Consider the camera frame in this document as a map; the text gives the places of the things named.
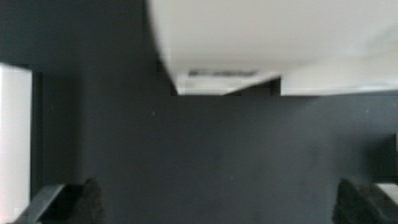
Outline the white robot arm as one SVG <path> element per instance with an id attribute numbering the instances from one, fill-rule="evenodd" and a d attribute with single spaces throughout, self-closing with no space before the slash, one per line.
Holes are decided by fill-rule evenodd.
<path id="1" fill-rule="evenodd" d="M 0 0 L 41 78 L 38 182 L 107 224 L 331 224 L 395 174 L 398 0 Z"/>

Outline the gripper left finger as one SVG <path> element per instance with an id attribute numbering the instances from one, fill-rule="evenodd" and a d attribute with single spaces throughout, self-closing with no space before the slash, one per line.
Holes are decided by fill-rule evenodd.
<path id="1" fill-rule="evenodd" d="M 11 224 L 105 224 L 98 181 L 47 185 Z"/>

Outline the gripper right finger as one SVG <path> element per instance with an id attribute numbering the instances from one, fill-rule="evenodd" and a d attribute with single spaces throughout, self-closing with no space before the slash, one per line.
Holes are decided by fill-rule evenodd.
<path id="1" fill-rule="evenodd" d="M 398 184 L 338 184 L 334 224 L 398 224 Z"/>

